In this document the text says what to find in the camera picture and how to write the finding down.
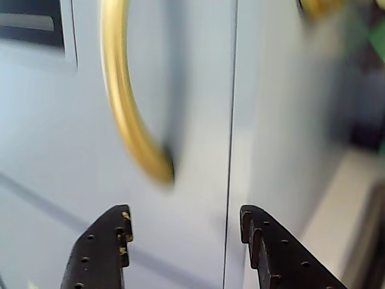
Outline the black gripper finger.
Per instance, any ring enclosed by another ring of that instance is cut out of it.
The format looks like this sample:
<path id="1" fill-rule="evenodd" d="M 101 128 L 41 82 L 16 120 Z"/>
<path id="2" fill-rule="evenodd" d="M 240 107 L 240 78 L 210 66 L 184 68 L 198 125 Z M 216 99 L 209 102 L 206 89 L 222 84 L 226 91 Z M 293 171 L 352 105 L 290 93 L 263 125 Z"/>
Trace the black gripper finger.
<path id="1" fill-rule="evenodd" d="M 123 269 L 129 266 L 133 238 L 128 205 L 105 211 L 73 245 L 60 287 L 124 288 Z"/>
<path id="2" fill-rule="evenodd" d="M 240 234 L 260 288 L 345 288 L 283 225 L 254 205 L 240 208 Z"/>

